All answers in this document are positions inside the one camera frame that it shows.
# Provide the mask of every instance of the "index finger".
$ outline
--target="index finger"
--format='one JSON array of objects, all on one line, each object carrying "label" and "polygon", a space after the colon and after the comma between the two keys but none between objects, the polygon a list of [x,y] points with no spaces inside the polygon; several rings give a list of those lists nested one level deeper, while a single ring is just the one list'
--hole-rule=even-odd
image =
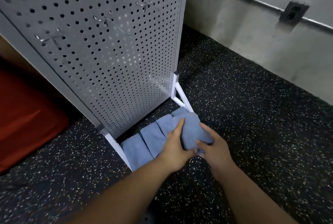
[{"label": "index finger", "polygon": [[210,137],[213,138],[215,141],[219,140],[220,138],[222,138],[218,133],[215,132],[214,129],[211,129],[209,126],[207,126],[206,124],[203,124],[202,122],[200,122],[200,126],[202,127],[202,129],[204,131],[206,131],[207,133],[210,134]]},{"label": "index finger", "polygon": [[177,136],[180,136],[180,135],[181,135],[181,130],[182,130],[182,128],[183,128],[184,122],[185,122],[185,118],[182,118],[181,121],[177,124],[176,128],[174,129],[173,132],[174,132]]}]

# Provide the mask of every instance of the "perforated metal panel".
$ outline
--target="perforated metal panel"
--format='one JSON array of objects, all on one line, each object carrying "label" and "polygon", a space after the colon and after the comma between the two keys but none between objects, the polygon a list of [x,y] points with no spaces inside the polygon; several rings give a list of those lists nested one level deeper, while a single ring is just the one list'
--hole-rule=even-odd
[{"label": "perforated metal panel", "polygon": [[171,95],[181,0],[0,0],[0,9],[114,137]]}]

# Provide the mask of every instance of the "electrical outlet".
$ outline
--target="electrical outlet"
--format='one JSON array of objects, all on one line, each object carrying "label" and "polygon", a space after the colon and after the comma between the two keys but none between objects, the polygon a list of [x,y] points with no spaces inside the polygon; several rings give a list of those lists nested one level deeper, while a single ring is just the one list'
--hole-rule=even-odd
[{"label": "electrical outlet", "polygon": [[301,20],[310,6],[300,4],[297,2],[289,2],[286,9],[280,16],[279,22],[288,24],[290,26],[296,26]]}]

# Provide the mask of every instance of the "person's left arm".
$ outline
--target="person's left arm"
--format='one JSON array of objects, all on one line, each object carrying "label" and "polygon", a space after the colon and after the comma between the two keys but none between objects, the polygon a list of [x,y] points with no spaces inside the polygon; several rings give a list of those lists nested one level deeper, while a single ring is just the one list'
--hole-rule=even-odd
[{"label": "person's left arm", "polygon": [[158,157],[106,190],[69,223],[136,223],[164,180],[172,172],[180,170],[197,153],[196,149],[185,151],[181,147],[180,135],[184,121],[183,118],[175,130],[168,134]]}]

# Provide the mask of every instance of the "hand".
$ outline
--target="hand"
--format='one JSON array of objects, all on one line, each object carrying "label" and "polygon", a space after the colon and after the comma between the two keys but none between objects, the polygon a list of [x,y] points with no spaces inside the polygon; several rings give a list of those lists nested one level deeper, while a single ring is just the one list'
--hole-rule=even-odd
[{"label": "hand", "polygon": [[228,170],[235,166],[233,162],[227,142],[209,126],[200,123],[200,126],[210,134],[210,137],[214,140],[213,145],[209,146],[204,142],[196,140],[196,145],[204,151],[200,156],[206,159],[210,165],[211,173],[218,181],[222,179],[222,176],[228,172]]},{"label": "hand", "polygon": [[164,145],[161,154],[157,157],[163,160],[165,165],[170,169],[170,173],[180,170],[188,159],[194,157],[197,149],[183,150],[181,146],[181,130],[185,118],[182,118],[176,128],[168,133],[168,139]]}]

